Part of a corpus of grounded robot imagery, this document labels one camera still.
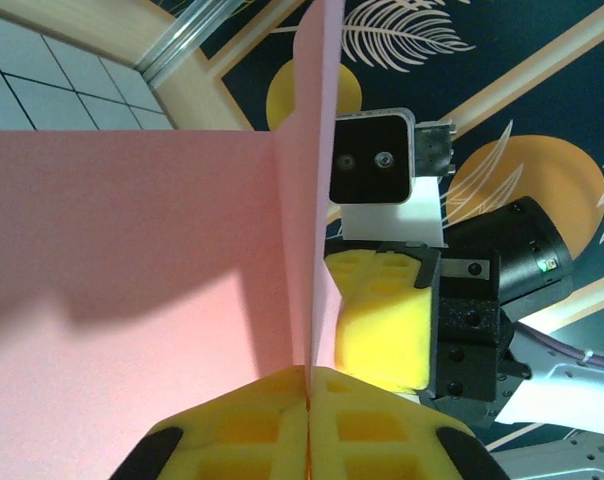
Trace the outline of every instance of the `orange circle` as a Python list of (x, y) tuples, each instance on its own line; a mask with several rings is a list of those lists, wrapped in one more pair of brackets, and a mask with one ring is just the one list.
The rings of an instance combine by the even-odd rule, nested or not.
[[(486, 159), (497, 141), (476, 150), (457, 172), (449, 191), (468, 178)], [(522, 166), (509, 203), (530, 196), (546, 211), (562, 235), (571, 256), (577, 258), (589, 244), (604, 216), (598, 201), (604, 193), (604, 176), (600, 167), (584, 150), (559, 138), (544, 135), (511, 137), (495, 170), (461, 206), (466, 192), (447, 196), (446, 211), (450, 223), (477, 215), (477, 207), (487, 201), (509, 176)]]

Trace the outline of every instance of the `wall mural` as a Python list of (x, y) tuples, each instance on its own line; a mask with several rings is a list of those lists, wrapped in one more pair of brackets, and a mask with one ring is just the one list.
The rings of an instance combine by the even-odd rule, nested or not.
[[(169, 11), (184, 5), (156, 3)], [(297, 2), (221, 75), (257, 130), (277, 128), (293, 110), (293, 37), (309, 3)], [(246, 1), (202, 47), (207, 58), (267, 4)], [(338, 113), (402, 106), (418, 121), (457, 120), (460, 105), (603, 5), (604, 0), (565, 0), (561, 8), (538, 0), (346, 0)], [(457, 173), (440, 187), (444, 228), (533, 197), (567, 243), (575, 289), (582, 294), (595, 282), (604, 291), (604, 38), (580, 53), (463, 131), (454, 142)], [(328, 232), (339, 235), (339, 220)], [(599, 301), (592, 309), (571, 306), (570, 325), (554, 336), (604, 351), (604, 300)], [(478, 433), (491, 442), (518, 428), (496, 425)], [(575, 434), (541, 425), (526, 431), (529, 443)]]

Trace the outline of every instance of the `cable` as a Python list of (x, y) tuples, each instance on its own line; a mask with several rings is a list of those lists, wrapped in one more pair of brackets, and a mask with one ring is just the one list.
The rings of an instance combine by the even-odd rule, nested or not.
[(529, 338), (533, 338), (548, 348), (571, 357), (579, 363), (604, 368), (604, 355), (593, 354), (590, 350), (580, 350), (579, 348), (572, 347), (520, 322), (517, 322), (514, 327)]

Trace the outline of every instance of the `pink paper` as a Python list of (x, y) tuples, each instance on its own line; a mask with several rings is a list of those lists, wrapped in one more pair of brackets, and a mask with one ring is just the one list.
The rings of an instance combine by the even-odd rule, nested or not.
[(307, 13), (277, 133), (0, 133), (0, 479), (108, 478), (162, 418), (311, 362), (341, 4)]

